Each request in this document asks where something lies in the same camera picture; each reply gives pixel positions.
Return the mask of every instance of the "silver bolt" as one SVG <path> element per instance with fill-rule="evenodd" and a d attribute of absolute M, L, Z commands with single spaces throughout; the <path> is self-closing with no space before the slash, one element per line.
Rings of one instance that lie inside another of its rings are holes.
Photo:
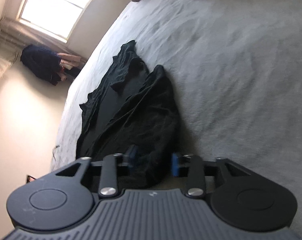
<path fill-rule="evenodd" d="M 116 193 L 116 189 L 114 187 L 104 187 L 100 190 L 100 193 L 104 196 L 111 196 Z"/>
<path fill-rule="evenodd" d="M 193 187 L 188 190 L 188 195 L 192 197 L 199 197 L 203 194 L 203 190 L 197 187 Z"/>

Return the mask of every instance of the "window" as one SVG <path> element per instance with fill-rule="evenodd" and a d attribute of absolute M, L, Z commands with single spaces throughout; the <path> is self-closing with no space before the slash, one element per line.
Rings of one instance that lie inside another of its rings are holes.
<path fill-rule="evenodd" d="M 26 0 L 20 21 L 66 42 L 90 0 Z"/>

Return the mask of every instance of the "beige floor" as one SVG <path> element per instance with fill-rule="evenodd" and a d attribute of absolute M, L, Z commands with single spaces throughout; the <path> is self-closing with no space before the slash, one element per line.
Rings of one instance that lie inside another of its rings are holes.
<path fill-rule="evenodd" d="M 54 87 L 20 62 L 0 80 L 0 239 L 13 229 L 6 213 L 9 194 L 27 174 L 38 178 L 49 172 L 69 85 Z"/>

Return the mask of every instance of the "mattress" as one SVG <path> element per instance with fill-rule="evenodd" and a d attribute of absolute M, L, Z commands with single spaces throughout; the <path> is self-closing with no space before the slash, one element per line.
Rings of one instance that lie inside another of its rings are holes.
<path fill-rule="evenodd" d="M 75 159 L 79 104 L 130 40 L 173 83 L 181 151 L 230 158 L 287 187 L 302 236 L 302 0 L 130 3 L 69 89 L 53 169 Z"/>

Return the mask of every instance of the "black garment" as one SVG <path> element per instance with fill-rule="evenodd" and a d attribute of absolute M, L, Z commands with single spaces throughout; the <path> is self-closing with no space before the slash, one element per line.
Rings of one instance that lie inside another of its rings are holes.
<path fill-rule="evenodd" d="M 58 72 L 61 71 L 61 58 L 53 51 L 35 45 L 29 45 L 22 51 L 21 61 L 38 78 L 44 79 L 56 86 L 61 78 Z"/>
<path fill-rule="evenodd" d="M 119 188 L 150 187 L 168 171 L 179 133 L 179 112 L 164 68 L 152 73 L 135 53 L 135 41 L 121 46 L 99 87 L 80 105 L 82 133 L 76 157 L 125 153 L 137 146 L 134 172 Z"/>

